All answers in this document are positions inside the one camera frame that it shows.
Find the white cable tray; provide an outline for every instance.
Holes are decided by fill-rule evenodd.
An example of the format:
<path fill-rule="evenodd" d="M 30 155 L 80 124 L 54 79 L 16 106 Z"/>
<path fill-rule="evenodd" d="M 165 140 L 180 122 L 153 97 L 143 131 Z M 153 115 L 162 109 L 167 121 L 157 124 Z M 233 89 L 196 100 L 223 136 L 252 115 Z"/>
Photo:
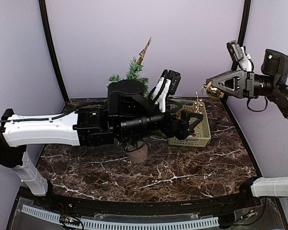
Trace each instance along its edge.
<path fill-rule="evenodd" d="M 22 212 L 45 221 L 60 224 L 60 214 L 23 205 Z M 86 230 L 199 230 L 219 226 L 218 217 L 174 223 L 117 223 L 81 218 Z"/>

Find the black frame pole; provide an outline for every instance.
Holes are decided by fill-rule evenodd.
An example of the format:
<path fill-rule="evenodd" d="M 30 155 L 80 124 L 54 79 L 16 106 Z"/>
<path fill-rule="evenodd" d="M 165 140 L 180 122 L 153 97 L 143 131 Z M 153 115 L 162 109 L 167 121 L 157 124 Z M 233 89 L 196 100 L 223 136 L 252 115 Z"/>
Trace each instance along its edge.
<path fill-rule="evenodd" d="M 247 29 L 247 24 L 248 24 L 248 18 L 249 18 L 249 12 L 250 12 L 250 4 L 251 4 L 251 0 L 245 0 L 243 15 L 242 15 L 242 21 L 241 21 L 241 27 L 240 27 L 240 32 L 239 32 L 239 38 L 238 38 L 238 44 L 240 46 L 244 45 L 246 29 Z M 231 70 L 235 71 L 235 70 L 237 70 L 237 67 L 238 67 L 238 64 L 236 62 L 234 62 L 231 66 Z"/>
<path fill-rule="evenodd" d="M 57 82 L 58 82 L 62 97 L 63 97 L 65 103 L 67 103 L 69 101 L 69 97 L 68 97 L 66 87 L 65 87 L 64 82 L 63 82 L 63 78 L 62 78 L 61 71 L 59 68 L 57 56 L 55 53 L 55 47 L 54 47 L 52 34 L 50 31 L 45 0 L 39 0 L 39 5 L 40 5 L 41 18 L 42 18 L 42 23 L 43 23 L 43 28 L 44 28 L 45 38 L 46 38 L 46 42 L 47 42 L 47 46 L 48 46 L 49 55 L 50 55 L 50 58 L 51 58 L 52 63 L 53 63 L 53 68 L 55 71 L 55 75 L 57 78 Z"/>

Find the marble table surface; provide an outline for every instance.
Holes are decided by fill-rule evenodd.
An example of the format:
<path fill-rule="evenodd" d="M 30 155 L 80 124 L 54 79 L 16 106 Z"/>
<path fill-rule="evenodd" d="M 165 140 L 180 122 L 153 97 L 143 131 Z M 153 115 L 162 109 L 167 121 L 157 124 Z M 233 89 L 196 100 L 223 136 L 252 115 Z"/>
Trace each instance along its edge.
<path fill-rule="evenodd" d="M 71 100 L 65 111 L 96 100 Z M 211 131 L 204 148 L 170 146 L 165 136 L 151 136 L 147 160 L 136 164 L 121 146 L 50 144 L 37 168 L 52 182 L 54 193 L 86 199 L 167 202 L 238 193 L 255 169 L 222 103 L 203 101 Z"/>

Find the tan plastic basket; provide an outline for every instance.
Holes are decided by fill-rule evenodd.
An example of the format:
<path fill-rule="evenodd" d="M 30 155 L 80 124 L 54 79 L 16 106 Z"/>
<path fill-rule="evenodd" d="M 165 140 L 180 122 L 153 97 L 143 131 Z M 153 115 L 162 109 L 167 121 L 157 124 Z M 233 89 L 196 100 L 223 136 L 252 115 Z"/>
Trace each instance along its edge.
<path fill-rule="evenodd" d="M 194 109 L 195 110 L 195 101 L 190 100 L 178 100 L 174 99 L 183 105 L 182 109 Z M 206 113 L 205 103 L 201 102 L 203 106 L 199 108 L 199 111 L 203 114 L 202 122 L 195 127 L 195 133 L 199 134 L 198 136 L 188 136 L 185 140 L 178 140 L 177 138 L 170 138 L 168 140 L 169 145 L 179 145 L 179 146 L 191 146 L 191 147 L 205 147 L 211 140 L 211 133 L 208 123 L 208 117 Z"/>

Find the white robotic arm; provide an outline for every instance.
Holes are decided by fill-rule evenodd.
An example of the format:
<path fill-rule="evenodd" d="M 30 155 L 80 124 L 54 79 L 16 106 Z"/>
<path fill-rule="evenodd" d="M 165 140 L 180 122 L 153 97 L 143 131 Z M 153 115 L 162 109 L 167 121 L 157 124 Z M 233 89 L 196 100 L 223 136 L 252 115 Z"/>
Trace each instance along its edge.
<path fill-rule="evenodd" d="M 7 109 L 0 121 L 0 164 L 15 171 L 32 194 L 45 196 L 52 193 L 52 185 L 31 162 L 28 144 L 94 147 L 158 129 L 168 137 L 185 139 L 203 116 L 182 110 L 177 119 L 175 112 L 166 109 L 166 98 L 175 93 L 180 78 L 179 73 L 165 70 L 152 102 L 143 97 L 142 83 L 123 80 L 108 86 L 108 100 L 99 108 L 84 108 L 92 105 L 88 103 L 64 114 L 43 116 L 21 116 Z M 191 117 L 196 122 L 190 125 Z"/>
<path fill-rule="evenodd" d="M 208 96 L 222 98 L 226 93 L 237 98 L 248 98 L 248 109 L 250 109 L 248 104 L 251 99 L 265 96 L 266 107 L 267 100 L 274 102 L 283 116 L 288 119 L 288 86 L 286 85 L 288 56 L 267 49 L 261 68 L 265 75 L 258 75 L 253 73 L 254 65 L 245 47 L 240 47 L 236 41 L 231 41 L 227 43 L 227 48 L 233 62 L 238 63 L 239 70 L 207 79 L 204 87 L 207 89 Z M 288 197 L 288 177 L 261 177 L 251 180 L 249 186 L 254 197 Z"/>

